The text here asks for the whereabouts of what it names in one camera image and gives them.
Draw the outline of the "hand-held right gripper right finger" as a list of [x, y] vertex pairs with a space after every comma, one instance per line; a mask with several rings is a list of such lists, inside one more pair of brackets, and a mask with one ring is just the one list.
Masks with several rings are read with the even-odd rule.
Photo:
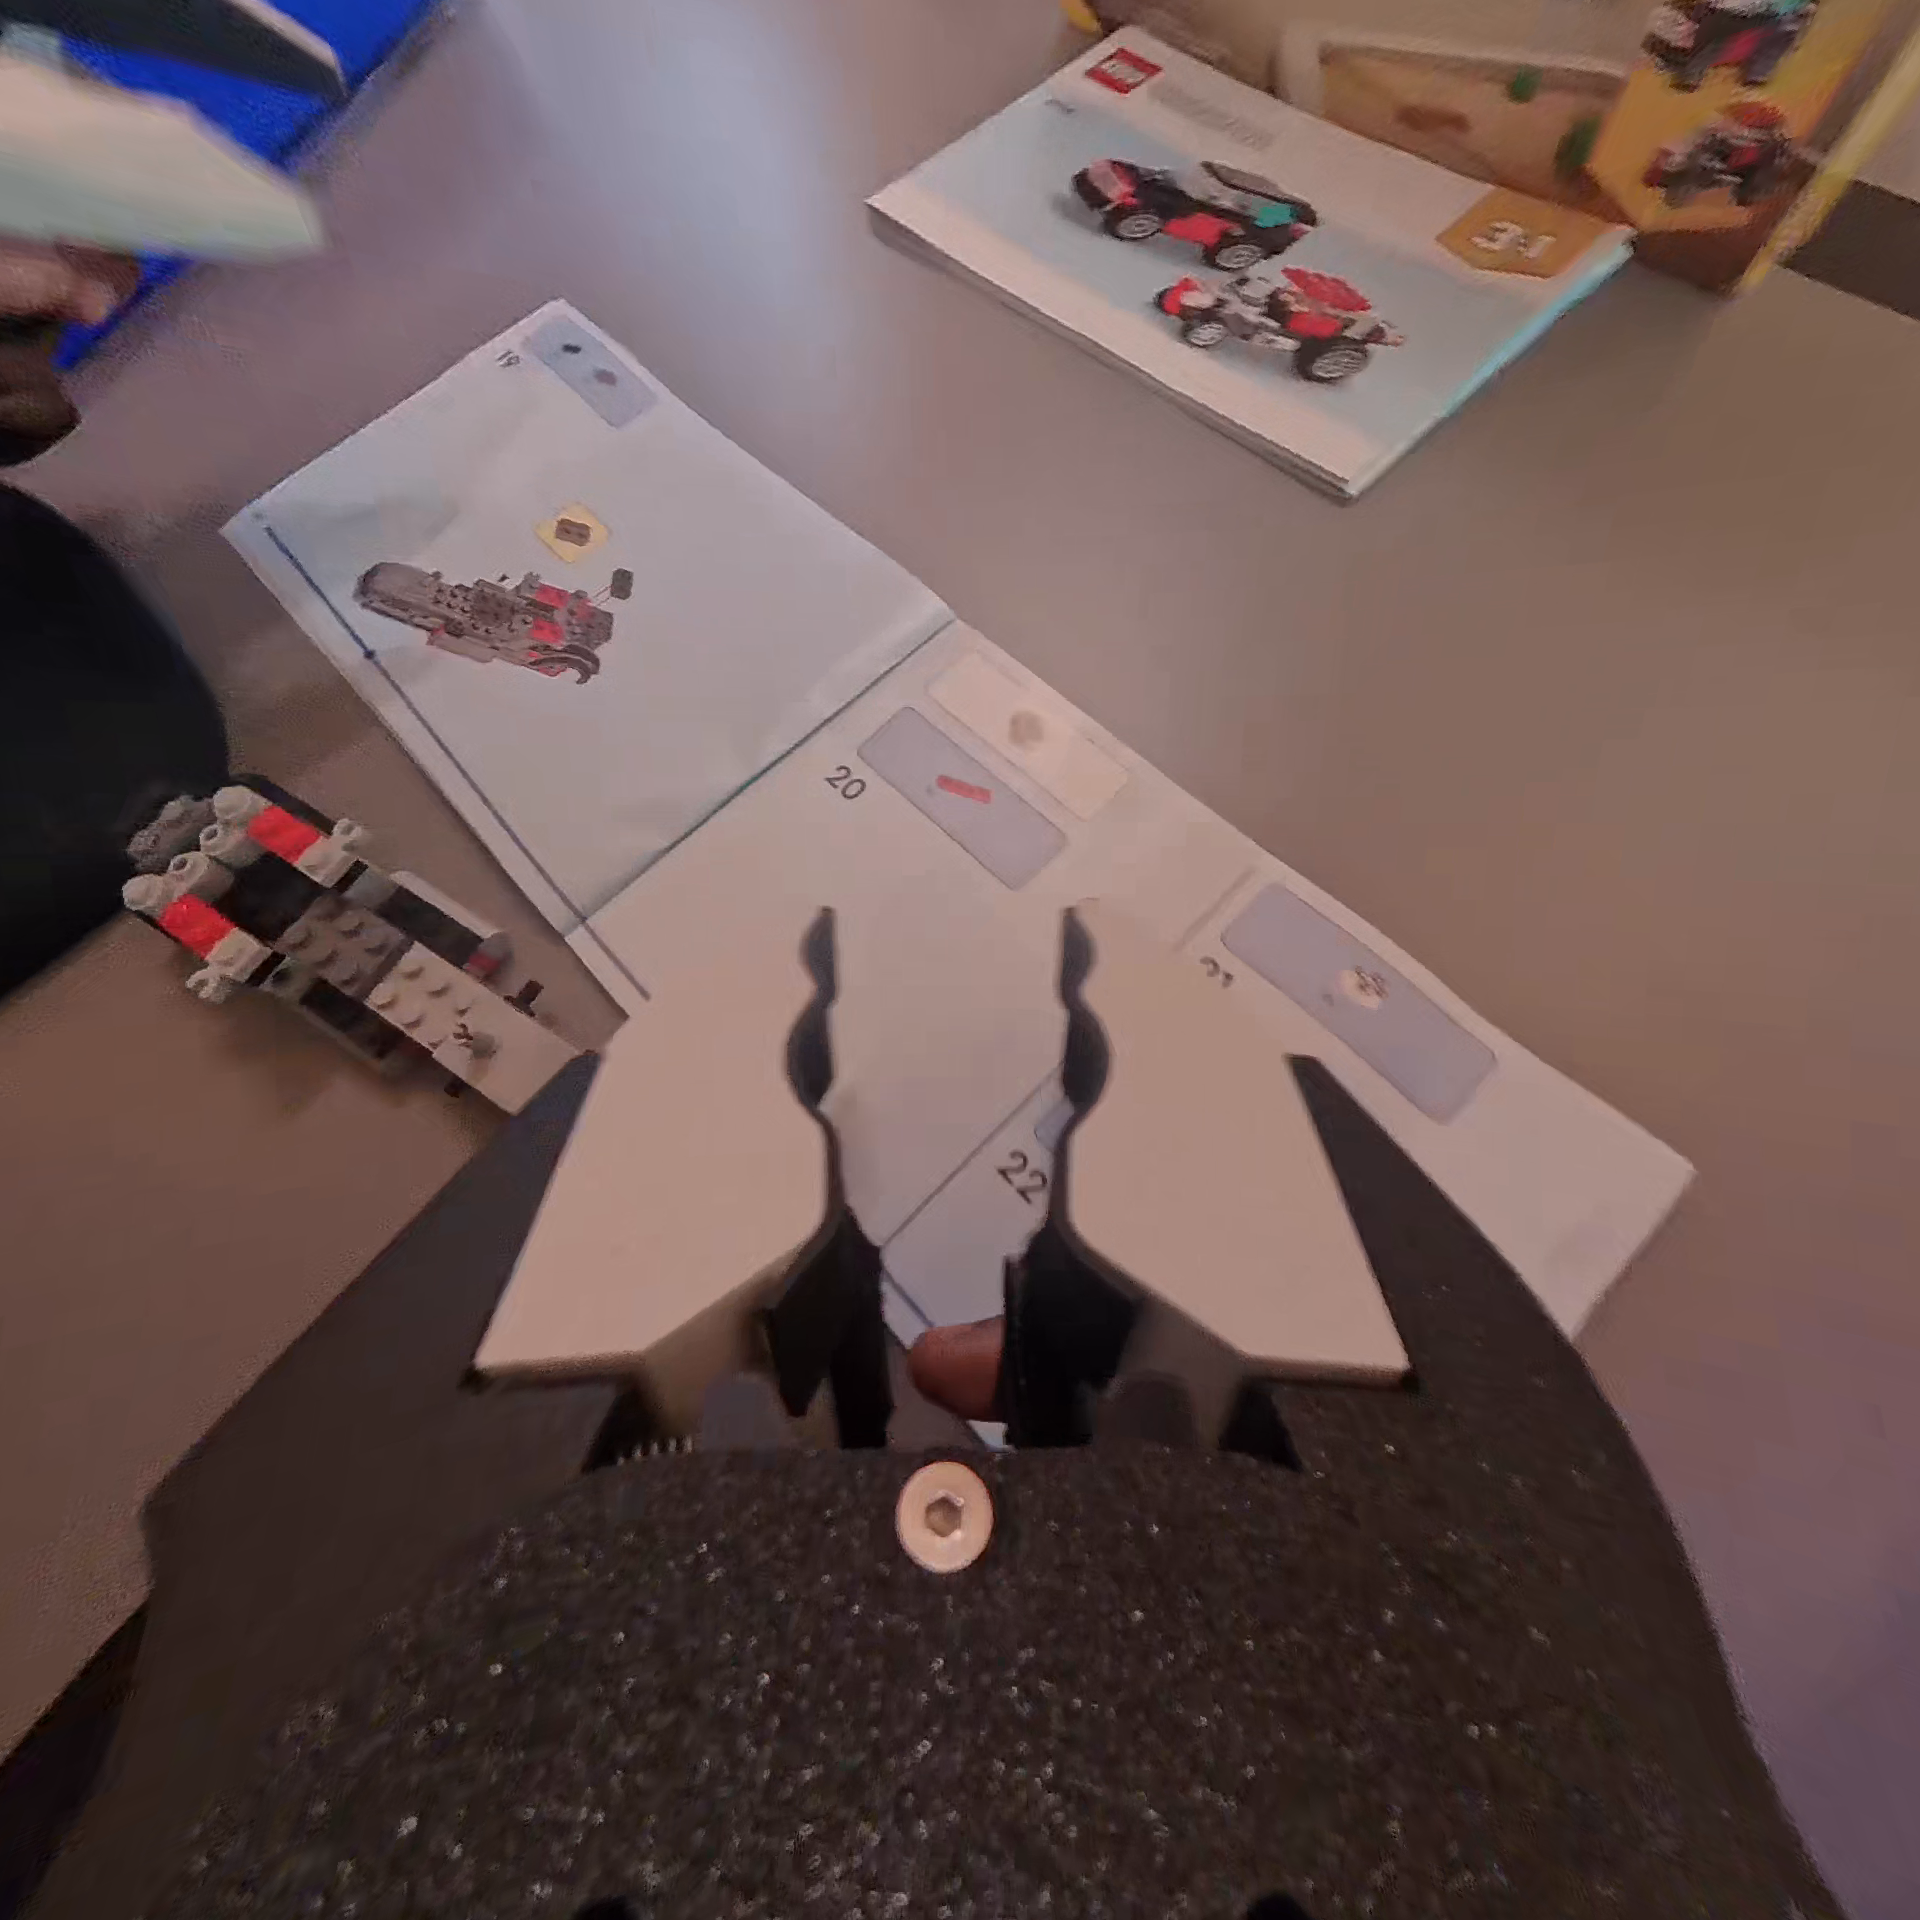
[[1058, 999], [1067, 1119], [1002, 1267], [1010, 1446], [1291, 1456], [1282, 1384], [1400, 1387], [1287, 1046], [1110, 904], [1067, 910]]

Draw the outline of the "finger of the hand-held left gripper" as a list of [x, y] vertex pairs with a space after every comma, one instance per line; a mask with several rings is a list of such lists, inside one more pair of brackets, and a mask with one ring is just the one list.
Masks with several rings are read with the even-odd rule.
[[192, 260], [324, 247], [300, 183], [195, 110], [45, 64], [4, 64], [4, 234]]

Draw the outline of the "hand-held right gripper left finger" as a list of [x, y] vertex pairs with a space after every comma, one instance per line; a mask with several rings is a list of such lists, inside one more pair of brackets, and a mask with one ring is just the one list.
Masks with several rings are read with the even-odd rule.
[[750, 1396], [774, 1439], [828, 1397], [842, 1450], [894, 1420], [880, 1249], [825, 1111], [828, 906], [702, 964], [601, 1056], [478, 1344], [490, 1384], [622, 1384], [661, 1427]]

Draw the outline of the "partly built brick vehicle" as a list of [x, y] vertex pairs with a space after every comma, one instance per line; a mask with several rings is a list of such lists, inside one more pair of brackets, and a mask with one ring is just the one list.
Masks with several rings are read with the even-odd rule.
[[385, 1077], [437, 1076], [517, 1119], [587, 1053], [507, 981], [511, 939], [384, 869], [368, 833], [272, 780], [175, 796], [130, 837], [130, 919], [190, 959], [207, 1006], [261, 1000]]

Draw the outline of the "instruction booklet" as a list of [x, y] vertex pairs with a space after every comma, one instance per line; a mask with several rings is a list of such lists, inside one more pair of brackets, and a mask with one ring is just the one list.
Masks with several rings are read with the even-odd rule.
[[1480, 1021], [567, 304], [222, 529], [622, 1013], [838, 919], [834, 1121], [885, 1333], [1000, 1314], [1094, 901], [1298, 1064], [1407, 1347], [1568, 1347], [1690, 1164]]
[[1632, 256], [1127, 26], [870, 200], [877, 224], [1357, 500]]

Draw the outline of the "person's right hand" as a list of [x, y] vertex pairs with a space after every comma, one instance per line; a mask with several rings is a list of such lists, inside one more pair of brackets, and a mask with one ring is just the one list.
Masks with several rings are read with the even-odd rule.
[[922, 1401], [965, 1423], [1002, 1427], [1002, 1317], [927, 1329], [905, 1353]]

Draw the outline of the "blue plastic bin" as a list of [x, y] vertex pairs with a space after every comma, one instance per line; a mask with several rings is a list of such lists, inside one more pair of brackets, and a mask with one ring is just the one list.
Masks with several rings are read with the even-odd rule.
[[[441, 11], [442, 3], [5, 3], [4, 64], [45, 64], [184, 103], [300, 183], [321, 211], [305, 180], [315, 159]], [[135, 277], [98, 321], [40, 324], [61, 371], [81, 367], [131, 304], [190, 267], [280, 267], [315, 253], [280, 260], [102, 256], [130, 260]]]

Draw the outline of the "black ribbed cloth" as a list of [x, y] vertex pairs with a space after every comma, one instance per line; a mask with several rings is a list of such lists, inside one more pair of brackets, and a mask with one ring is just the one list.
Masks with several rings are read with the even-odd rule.
[[4, 489], [4, 996], [120, 916], [125, 843], [228, 776], [178, 630], [81, 527]]

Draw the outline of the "closed instruction booklet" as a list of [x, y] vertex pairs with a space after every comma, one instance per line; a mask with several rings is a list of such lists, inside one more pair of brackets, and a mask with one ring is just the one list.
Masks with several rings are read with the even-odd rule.
[[1632, 256], [1127, 26], [870, 200], [877, 224], [1357, 500]]

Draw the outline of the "toy truck brick set box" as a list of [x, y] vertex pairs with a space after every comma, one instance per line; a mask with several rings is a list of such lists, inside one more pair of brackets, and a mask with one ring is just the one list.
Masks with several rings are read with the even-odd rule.
[[1918, 319], [1914, 3], [1067, 3], [1345, 133], [1634, 230], [1718, 297], [1785, 267]]

